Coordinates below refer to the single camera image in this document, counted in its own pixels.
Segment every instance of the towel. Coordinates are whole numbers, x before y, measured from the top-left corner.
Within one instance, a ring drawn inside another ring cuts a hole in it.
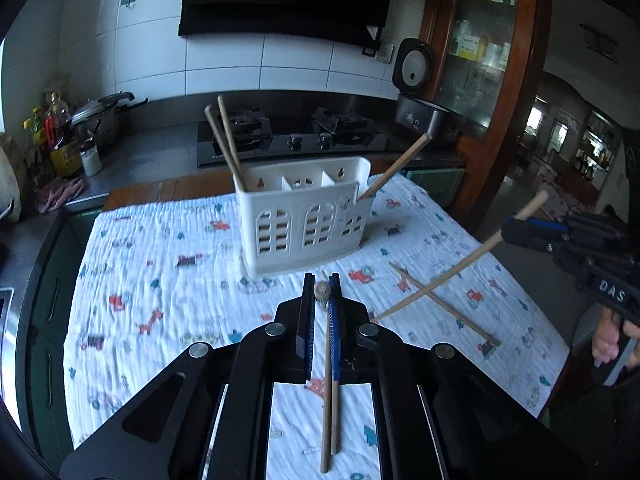
[[[71,180],[54,178],[37,193],[36,209],[41,213],[54,211],[82,193],[84,188],[84,180],[81,176]]]

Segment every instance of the green cabinet door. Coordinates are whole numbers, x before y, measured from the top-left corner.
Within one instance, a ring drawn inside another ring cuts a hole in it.
[[[66,224],[54,242],[36,292],[31,322],[60,351],[68,330],[71,301],[83,255],[84,247]]]
[[[28,403],[36,450],[56,473],[73,451],[66,415],[62,352],[38,330],[27,348]]]

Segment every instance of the stove knob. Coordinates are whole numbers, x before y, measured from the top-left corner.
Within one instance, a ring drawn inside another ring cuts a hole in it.
[[[332,140],[334,140],[334,136],[332,136],[332,134],[320,134],[318,136],[318,144],[320,145],[320,149],[321,150],[330,149]]]
[[[289,147],[292,152],[298,152],[302,148],[302,135],[291,134],[289,136]]]

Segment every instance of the electrical outlet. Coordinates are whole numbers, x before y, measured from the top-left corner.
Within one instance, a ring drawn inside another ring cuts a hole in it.
[[[391,63],[394,54],[394,46],[389,43],[383,43],[380,50],[376,52],[376,60],[380,63]]]

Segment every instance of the chopstick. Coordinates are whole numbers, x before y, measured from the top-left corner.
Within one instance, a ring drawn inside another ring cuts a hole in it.
[[[382,174],[379,179],[377,179],[373,185],[367,189],[358,200],[363,198],[370,198],[374,196],[382,186],[384,186],[391,177],[393,177],[398,171],[402,170],[406,166],[406,164],[411,160],[412,156],[414,156],[417,152],[419,152],[424,145],[431,140],[431,135],[427,132],[426,134],[422,134],[418,140],[416,140],[408,150],[406,150],[398,160],[396,160],[391,167]]]
[[[548,200],[549,195],[546,191],[539,192],[535,197],[533,197],[527,205],[525,205],[515,216],[516,220],[526,220],[533,213],[535,213],[538,208],[542,207],[546,200]],[[497,231],[494,233],[491,238],[485,241],[480,247],[478,247],[475,251],[473,251],[469,256],[464,258],[460,263],[451,267],[447,272],[438,276],[435,280],[433,280],[429,285],[420,288],[417,292],[414,292],[408,298],[404,298],[400,303],[395,304],[394,306],[386,309],[381,314],[376,316],[375,322],[379,322],[381,319],[397,312],[402,307],[407,306],[410,303],[413,303],[415,300],[419,300],[425,294],[431,292],[437,286],[446,282],[449,278],[452,278],[461,270],[466,269],[469,265],[474,263],[478,258],[487,254],[491,249],[493,249],[497,244],[502,241],[502,233],[501,231]]]
[[[231,154],[229,153],[229,147],[226,143],[225,137],[220,133],[220,129],[216,124],[216,120],[211,113],[212,105],[207,105],[204,109],[204,115],[209,121],[209,126],[211,127],[211,131],[213,131],[213,135],[216,137],[216,142],[218,146],[220,146],[220,150],[222,151],[222,155],[224,155],[227,165],[233,173],[233,176],[236,178],[236,185],[240,189],[240,191],[246,191],[246,187],[244,184],[244,178],[242,178],[242,173],[240,169],[236,166],[235,160],[233,160]]]
[[[324,348],[324,408],[322,409],[322,448],[320,453],[320,472],[329,471],[331,455],[332,427],[332,377],[331,377],[331,338],[329,313],[326,316],[326,347]]]
[[[394,265],[391,262],[389,262],[389,265],[393,270],[395,270],[398,274],[400,274],[400,276],[404,277],[404,279],[406,279],[413,286],[418,287],[418,289],[424,288],[424,285],[422,283],[420,283],[415,278],[412,278],[408,272],[404,271],[404,269],[401,269],[400,267]],[[444,310],[449,312],[452,316],[457,317],[460,321],[462,321],[465,325],[467,325],[471,330],[476,332],[480,337],[487,339],[487,341],[491,343],[493,346],[495,347],[500,346],[500,341],[498,341],[493,335],[489,334],[488,332],[480,328],[473,321],[471,321],[467,316],[462,314],[460,311],[456,310],[453,306],[451,306],[446,301],[436,296],[433,292],[428,292],[427,296],[431,298],[433,301],[435,301],[437,304],[439,304]]]
[[[222,125],[225,127],[226,141],[229,143],[229,152],[231,152],[231,157],[236,163],[238,170],[240,170],[240,173],[242,174],[242,166],[240,166],[240,159],[238,158],[238,150],[236,150],[236,142],[234,140],[234,136],[231,131],[229,116],[226,114],[225,99],[222,97],[222,94],[218,96],[218,107],[220,108]]]

